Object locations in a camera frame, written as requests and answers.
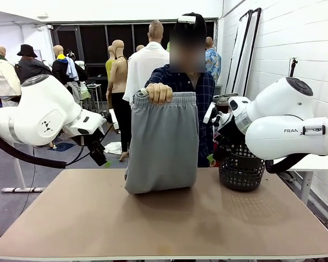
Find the person's right hand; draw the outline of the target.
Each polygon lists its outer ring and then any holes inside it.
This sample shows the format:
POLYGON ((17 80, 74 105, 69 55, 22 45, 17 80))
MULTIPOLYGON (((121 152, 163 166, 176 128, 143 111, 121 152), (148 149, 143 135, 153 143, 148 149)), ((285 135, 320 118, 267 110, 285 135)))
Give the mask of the person's right hand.
POLYGON ((145 90, 148 93, 149 100, 154 104, 169 103, 172 100, 172 88, 162 83, 151 83, 145 90))

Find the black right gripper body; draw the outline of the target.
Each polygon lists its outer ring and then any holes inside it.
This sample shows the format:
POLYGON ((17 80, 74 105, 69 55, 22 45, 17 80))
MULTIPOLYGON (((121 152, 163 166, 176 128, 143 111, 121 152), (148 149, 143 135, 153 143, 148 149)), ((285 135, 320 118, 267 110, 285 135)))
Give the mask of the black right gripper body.
POLYGON ((226 158, 232 153, 232 145, 240 145, 245 142, 245 135, 238 129, 234 122, 229 122, 218 130, 217 148, 214 158, 226 158))

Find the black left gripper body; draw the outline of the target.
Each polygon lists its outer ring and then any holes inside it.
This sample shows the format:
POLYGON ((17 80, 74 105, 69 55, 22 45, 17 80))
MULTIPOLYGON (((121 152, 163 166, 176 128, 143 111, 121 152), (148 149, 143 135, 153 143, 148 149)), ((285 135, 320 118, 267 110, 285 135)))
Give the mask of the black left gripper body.
POLYGON ((98 166, 107 163, 107 158, 104 155, 104 146, 99 141, 94 141, 89 145, 90 157, 98 166))

